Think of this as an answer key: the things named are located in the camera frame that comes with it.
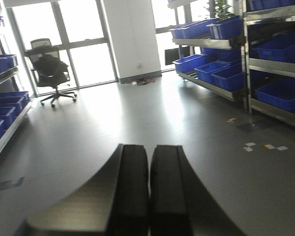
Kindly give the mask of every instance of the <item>floor-to-ceiling window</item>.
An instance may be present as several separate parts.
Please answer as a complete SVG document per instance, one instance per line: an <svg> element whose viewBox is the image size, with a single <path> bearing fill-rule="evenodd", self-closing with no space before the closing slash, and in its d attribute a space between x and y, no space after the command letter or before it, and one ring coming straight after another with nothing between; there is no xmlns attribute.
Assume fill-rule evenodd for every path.
<svg viewBox="0 0 295 236"><path fill-rule="evenodd" d="M174 68L173 64L166 65L165 51L168 49L178 48L179 46L173 43L172 34L169 31L170 28L176 26L175 10L168 7L168 0L151 0L156 28L156 40L158 45L158 51L160 55L161 69L170 70ZM191 17L193 21L204 20L209 18L208 1L198 0L190 4ZM184 7L177 8L178 23L184 24L185 11Z"/></svg>
<svg viewBox="0 0 295 236"><path fill-rule="evenodd" d="M30 42L49 38L61 48L60 59L70 65L70 82L60 89L91 86L115 80L99 0L62 0L13 8L25 50ZM52 88L37 88L38 93Z"/></svg>

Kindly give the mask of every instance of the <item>baseboard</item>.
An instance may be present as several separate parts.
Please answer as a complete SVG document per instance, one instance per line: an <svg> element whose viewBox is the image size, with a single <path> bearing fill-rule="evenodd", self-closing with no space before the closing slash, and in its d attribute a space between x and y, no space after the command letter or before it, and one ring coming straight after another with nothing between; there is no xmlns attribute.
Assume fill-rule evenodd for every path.
<svg viewBox="0 0 295 236"><path fill-rule="evenodd" d="M154 72L150 72L147 74L135 75L135 76L130 76L130 77L126 77L126 78L119 78L118 80L121 84L125 84L128 81L135 81L135 80L142 81L146 78L153 78L153 77L159 77L159 76L162 76L162 72L161 71L154 71Z"/></svg>

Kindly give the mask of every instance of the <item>chair backrest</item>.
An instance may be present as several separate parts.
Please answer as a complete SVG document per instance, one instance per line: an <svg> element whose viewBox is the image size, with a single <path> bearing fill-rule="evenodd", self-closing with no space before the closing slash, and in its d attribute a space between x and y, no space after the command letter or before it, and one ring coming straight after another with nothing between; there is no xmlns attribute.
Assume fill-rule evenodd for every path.
<svg viewBox="0 0 295 236"><path fill-rule="evenodd" d="M38 47L42 47L42 46L51 46L50 39L48 39L48 38L35 39L35 40L31 41L30 44L31 44L31 48L38 48Z"/></svg>

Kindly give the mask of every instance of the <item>black curved object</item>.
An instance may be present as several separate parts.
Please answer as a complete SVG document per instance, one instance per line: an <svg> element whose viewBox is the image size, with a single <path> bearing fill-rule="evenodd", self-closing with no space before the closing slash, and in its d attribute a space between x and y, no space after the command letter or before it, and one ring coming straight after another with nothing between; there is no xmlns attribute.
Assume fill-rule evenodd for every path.
<svg viewBox="0 0 295 236"><path fill-rule="evenodd" d="M144 147L119 145L88 182L29 217L25 224L24 236L148 235L148 162Z"/></svg>
<svg viewBox="0 0 295 236"><path fill-rule="evenodd" d="M199 180L182 146L157 146L150 183L152 236L245 236Z"/></svg>

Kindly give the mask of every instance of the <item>green plant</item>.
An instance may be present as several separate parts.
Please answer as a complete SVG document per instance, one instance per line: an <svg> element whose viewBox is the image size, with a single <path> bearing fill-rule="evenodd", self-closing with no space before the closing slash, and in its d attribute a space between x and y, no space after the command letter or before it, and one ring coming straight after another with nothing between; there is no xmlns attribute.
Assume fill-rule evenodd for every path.
<svg viewBox="0 0 295 236"><path fill-rule="evenodd" d="M225 3L226 3L225 0L214 0L214 5L215 5L214 14L215 14L215 17L218 17L220 21L228 19L232 16L235 16L235 14L228 11L228 9L232 6Z"/></svg>

